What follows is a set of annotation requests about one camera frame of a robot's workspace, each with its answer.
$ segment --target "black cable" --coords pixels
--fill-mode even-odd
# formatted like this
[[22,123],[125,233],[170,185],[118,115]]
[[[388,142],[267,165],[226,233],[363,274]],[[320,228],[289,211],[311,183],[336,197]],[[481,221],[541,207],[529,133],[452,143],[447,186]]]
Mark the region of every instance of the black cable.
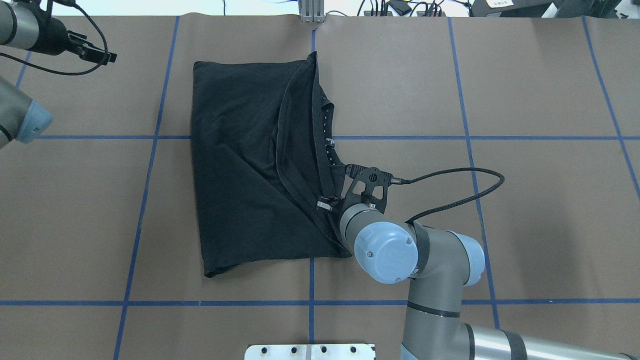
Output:
[[423,211],[422,213],[416,214],[414,216],[412,216],[409,220],[405,221],[407,224],[411,224],[414,221],[416,221],[417,219],[424,217],[426,215],[429,214],[433,214],[433,213],[437,213],[439,211],[444,211],[444,210],[448,210],[451,208],[455,208],[456,206],[460,206],[462,204],[466,204],[468,202],[471,202],[473,200],[477,200],[480,199],[481,197],[491,193],[492,191],[494,191],[495,189],[499,188],[500,185],[502,185],[504,183],[504,176],[502,174],[500,174],[499,172],[493,171],[493,170],[488,170],[485,168],[477,168],[477,167],[463,167],[463,168],[451,168],[449,170],[441,170],[441,171],[436,171],[436,172],[432,172],[430,174],[427,175],[423,175],[420,177],[416,177],[415,179],[411,179],[411,180],[405,180],[405,179],[399,179],[400,180],[400,185],[404,185],[404,184],[413,184],[413,183],[417,183],[418,181],[421,180],[425,180],[429,177],[433,177],[433,176],[437,176],[437,175],[442,175],[442,174],[450,174],[452,172],[466,172],[466,171],[477,171],[477,172],[484,172],[485,174],[491,174],[493,176],[496,176],[499,178],[498,182],[493,184],[493,186],[491,186],[490,188],[486,189],[485,191],[479,192],[473,196],[464,198],[462,200],[458,200],[456,202],[452,202],[450,204],[447,205],[443,205],[443,206],[439,206],[437,208],[433,208],[433,209],[429,209],[426,211]]
[[362,2],[360,3],[360,7],[358,8],[358,13],[356,14],[356,16],[360,16],[360,10],[362,10],[362,7],[364,6],[364,2],[366,0],[362,0]]
[[413,12],[415,11],[415,9],[418,8],[418,6],[420,6],[420,4],[424,4],[424,13],[426,13],[427,10],[429,10],[429,4],[427,4],[427,2],[425,1],[421,1],[418,3],[418,5],[414,6],[413,9],[411,9],[411,12],[409,13],[409,17],[413,16]]
[[339,13],[339,14],[341,14],[342,16],[349,17],[349,15],[347,15],[347,14],[345,14],[345,13],[343,13],[343,12],[339,12],[338,10],[331,10],[330,12],[327,12],[326,14],[327,14],[327,15],[329,15],[330,13]]
[[67,76],[85,75],[85,74],[89,74],[90,72],[95,71],[95,69],[103,66],[105,63],[107,63],[107,59],[109,57],[109,49],[107,48],[107,39],[104,38],[104,34],[102,33],[102,31],[100,30],[98,25],[89,16],[89,14],[86,13],[86,11],[84,11],[78,4],[74,4],[72,7],[77,9],[77,10],[79,10],[84,15],[84,17],[86,17],[87,20],[89,20],[89,22],[91,23],[91,25],[93,25],[95,30],[98,31],[98,34],[100,35],[100,37],[102,39],[102,44],[104,45],[104,55],[102,56],[102,60],[98,64],[96,64],[96,66],[90,68],[89,70],[81,71],[81,72],[64,72],[64,71],[51,70],[51,69],[47,69],[45,67],[34,65],[34,64],[30,63],[30,62],[27,62],[27,61],[24,61],[22,59],[16,58],[16,57],[11,56],[9,54],[0,53],[0,56],[5,57],[5,58],[9,58],[11,60],[15,60],[15,61],[17,61],[19,63],[23,63],[23,64],[27,65],[28,67],[33,67],[34,69],[50,72],[51,74],[56,74],[56,75],[67,75]]

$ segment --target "silver metal arm segment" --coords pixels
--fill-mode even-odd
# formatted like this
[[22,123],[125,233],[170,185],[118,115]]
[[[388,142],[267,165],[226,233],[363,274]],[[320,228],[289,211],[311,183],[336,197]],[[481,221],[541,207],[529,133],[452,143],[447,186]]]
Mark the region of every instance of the silver metal arm segment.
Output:
[[[347,209],[340,219],[345,246],[373,278],[393,283],[400,274],[409,274],[408,268],[413,269],[407,275],[411,285],[402,360],[637,360],[625,354],[461,323],[462,289],[477,283],[484,272],[482,247],[468,236],[424,227],[418,222],[403,227],[404,231],[398,230],[399,225],[364,204]],[[415,241],[417,261],[408,241],[406,247],[400,246],[400,239],[407,236]],[[392,255],[384,256],[386,251]],[[380,257],[374,262],[372,258],[376,256]]]
[[45,108],[0,76],[0,149],[14,139],[31,142],[52,120]]

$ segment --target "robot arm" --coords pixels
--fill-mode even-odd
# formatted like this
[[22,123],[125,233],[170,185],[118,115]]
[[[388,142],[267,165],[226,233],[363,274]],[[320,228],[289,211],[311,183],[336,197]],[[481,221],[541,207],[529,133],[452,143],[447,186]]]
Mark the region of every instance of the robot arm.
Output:
[[[367,170],[387,174],[377,168],[358,171],[366,176]],[[371,277],[385,284],[411,281],[402,360],[637,360],[461,323],[463,287],[477,283],[484,272],[482,246],[468,236],[417,221],[397,225],[370,196],[365,190],[361,203],[343,208],[340,231],[344,246]]]
[[31,142],[52,120],[45,108],[0,76],[0,149],[14,139]]
[[[54,1],[82,12],[100,34],[105,49],[95,47],[86,40],[87,36],[67,30],[62,21],[51,17]],[[82,60],[96,63],[96,66],[90,70],[69,73],[39,67],[4,53],[0,53],[0,56],[62,75],[83,75],[101,65],[115,62],[117,55],[107,50],[104,35],[89,15],[76,5],[75,0],[49,0],[46,10],[40,9],[40,3],[41,0],[0,1],[0,45],[48,55],[70,51]],[[29,143],[47,129],[52,119],[45,108],[0,77],[0,149],[14,139]]]

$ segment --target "black t-shirt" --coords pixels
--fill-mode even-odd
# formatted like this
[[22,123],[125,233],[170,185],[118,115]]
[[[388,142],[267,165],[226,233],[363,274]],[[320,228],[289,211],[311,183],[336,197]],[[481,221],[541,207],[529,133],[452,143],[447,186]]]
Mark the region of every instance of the black t-shirt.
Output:
[[191,150],[207,277],[263,259],[350,256],[337,220],[344,164],[330,145],[333,104],[317,56],[193,67]]

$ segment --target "grid line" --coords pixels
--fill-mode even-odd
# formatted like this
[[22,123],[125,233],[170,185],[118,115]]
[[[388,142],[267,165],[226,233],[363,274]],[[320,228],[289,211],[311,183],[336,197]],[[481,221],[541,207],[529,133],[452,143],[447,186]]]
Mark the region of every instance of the grid line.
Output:
[[[314,306],[406,306],[406,300],[314,300]],[[640,304],[640,298],[497,299],[497,305]],[[307,300],[130,300],[127,306],[309,306]],[[463,305],[492,305],[490,299],[462,300]],[[0,306],[123,306],[121,300],[0,300]]]
[[[40,135],[37,140],[153,140],[155,135]],[[191,135],[158,135],[158,140],[190,140]],[[551,135],[335,135],[334,140],[640,140],[640,136],[551,136]]]
[[160,105],[158,108],[158,116],[156,120],[156,131],[154,133],[154,143],[151,146],[151,155],[149,156],[149,166],[147,169],[147,178],[145,180],[145,189],[142,194],[142,204],[140,205],[140,216],[138,217],[138,226],[136,228],[136,237],[133,243],[133,250],[131,254],[131,263],[129,265],[129,275],[127,276],[127,286],[124,293],[124,303],[122,304],[122,314],[120,315],[120,326],[118,327],[118,336],[116,338],[116,345],[113,351],[113,360],[118,360],[120,357],[120,346],[122,344],[122,335],[124,333],[124,326],[127,319],[127,309],[129,307],[129,297],[131,296],[131,284],[133,282],[133,273],[136,268],[136,258],[138,256],[138,247],[140,246],[140,234],[142,233],[142,220],[145,216],[145,210],[147,207],[147,196],[149,193],[149,182],[151,180],[151,172],[154,167],[154,160],[156,158],[156,149],[158,143],[158,135],[160,133],[160,125],[162,124],[162,115],[164,110],[164,100],[166,99],[166,90],[169,83],[169,75],[171,74],[171,64],[173,60],[173,50],[175,49],[175,39],[178,33],[178,26],[180,24],[180,17],[175,17],[175,24],[173,25],[173,37],[171,41],[171,47],[169,49],[169,56],[166,64],[166,72],[164,74],[164,85],[162,90],[162,96],[160,98]]
[[[31,51],[27,52],[27,56],[25,56],[24,61],[29,62],[31,59]],[[27,71],[27,64],[22,64],[22,68],[20,69],[20,74],[18,74],[18,80],[15,82],[15,88],[19,89],[20,84],[22,84],[22,77],[24,76],[24,72]]]
[[598,81],[600,82],[600,88],[602,88],[602,95],[604,95],[605,102],[607,103],[607,108],[609,109],[609,114],[611,115],[611,121],[613,122],[613,126],[616,128],[618,141],[620,142],[622,153],[625,157],[625,161],[627,162],[629,174],[631,175],[631,181],[633,182],[634,188],[636,189],[636,195],[638,197],[638,200],[640,200],[640,186],[638,186],[636,172],[634,171],[634,167],[631,164],[631,159],[629,158],[627,147],[625,146],[625,140],[622,137],[622,132],[620,131],[620,125],[618,124],[616,113],[613,111],[613,105],[611,104],[611,99],[609,98],[607,87],[604,85],[604,79],[602,79],[602,74],[600,73],[600,67],[598,66],[598,60],[596,59],[596,53],[594,52],[593,44],[591,43],[591,35],[589,34],[589,26],[587,26],[587,18],[584,15],[582,16],[582,26],[584,27],[584,34],[587,38],[587,45],[589,46],[589,52],[591,53],[591,60],[593,60],[593,68],[596,70],[596,75],[598,76]]
[[[316,31],[318,28],[311,30],[311,52],[316,51]],[[314,302],[316,301],[316,259],[309,259],[309,343],[316,343],[316,309]]]
[[[474,155],[473,150],[471,148],[471,136],[469,132],[469,124],[467,121],[467,109],[465,107],[465,98],[462,92],[462,81],[460,79],[460,66],[458,64],[458,54],[456,52],[456,41],[454,39],[453,33],[453,21],[450,17],[447,18],[447,22],[449,23],[449,37],[451,38],[451,52],[453,55],[453,66],[456,71],[456,82],[458,84],[458,96],[460,98],[460,111],[462,112],[462,123],[465,128],[465,139],[467,141],[467,153],[469,156],[469,165],[471,167],[476,167],[474,163]],[[475,172],[471,172],[471,180],[474,185],[474,193],[477,195],[479,193],[478,190],[478,182]],[[500,329],[500,317],[498,315],[498,306],[495,302],[495,288],[493,287],[493,274],[491,271],[491,261],[489,258],[489,245],[486,241],[486,232],[484,230],[484,217],[482,214],[482,204],[480,203],[480,199],[476,199],[476,209],[478,212],[478,217],[480,219],[480,230],[482,231],[482,242],[484,245],[484,267],[486,268],[486,278],[489,283],[489,296],[491,298],[491,309],[493,312],[493,325],[496,329]]]

